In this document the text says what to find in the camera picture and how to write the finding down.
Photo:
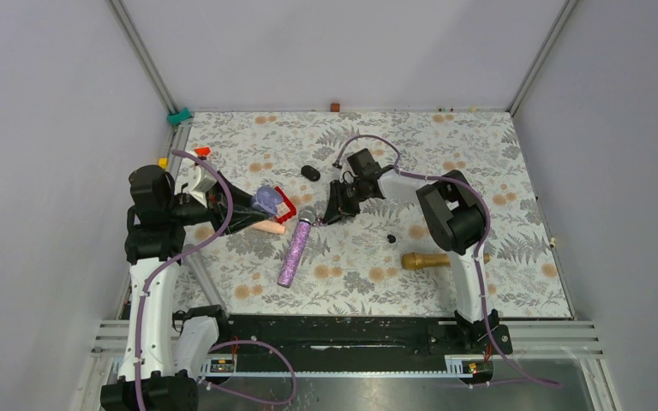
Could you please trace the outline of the lavender earbud charging case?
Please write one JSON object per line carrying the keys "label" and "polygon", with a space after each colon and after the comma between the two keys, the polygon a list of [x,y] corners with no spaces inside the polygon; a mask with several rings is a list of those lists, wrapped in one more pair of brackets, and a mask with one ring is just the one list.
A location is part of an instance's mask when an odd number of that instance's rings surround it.
{"label": "lavender earbud charging case", "polygon": [[284,202],[282,195],[276,188],[261,186],[251,198],[250,207],[256,211],[263,211],[269,216],[278,214],[279,205]]}

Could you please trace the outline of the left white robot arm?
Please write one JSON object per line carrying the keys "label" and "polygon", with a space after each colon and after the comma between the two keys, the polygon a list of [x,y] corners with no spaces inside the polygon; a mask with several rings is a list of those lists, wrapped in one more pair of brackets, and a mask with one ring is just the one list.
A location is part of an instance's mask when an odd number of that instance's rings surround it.
{"label": "left white robot arm", "polygon": [[129,176],[134,204],[127,213],[126,259],[132,302],[129,336],[117,381],[100,391],[104,410],[196,410],[198,380],[208,350],[231,340],[224,303],[191,308],[179,337],[171,337],[173,292],[187,256],[186,228],[210,223],[220,235],[233,234],[269,219],[255,210],[251,196],[220,173],[199,170],[175,191],[172,175],[147,165]]}

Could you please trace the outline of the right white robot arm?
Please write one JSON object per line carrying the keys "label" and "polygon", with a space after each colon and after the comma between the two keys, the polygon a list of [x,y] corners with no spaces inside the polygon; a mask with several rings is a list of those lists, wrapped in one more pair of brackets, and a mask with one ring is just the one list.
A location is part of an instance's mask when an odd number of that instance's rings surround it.
{"label": "right white robot arm", "polygon": [[362,202],[370,199],[418,205],[434,243],[446,252],[451,264],[458,344],[471,353],[484,349],[500,356],[509,354],[510,338],[485,282],[484,246],[490,213],[463,173],[454,170],[443,176],[423,176],[396,164],[382,166],[366,149],[350,155],[348,164],[350,175],[329,184],[323,224],[357,216]]}

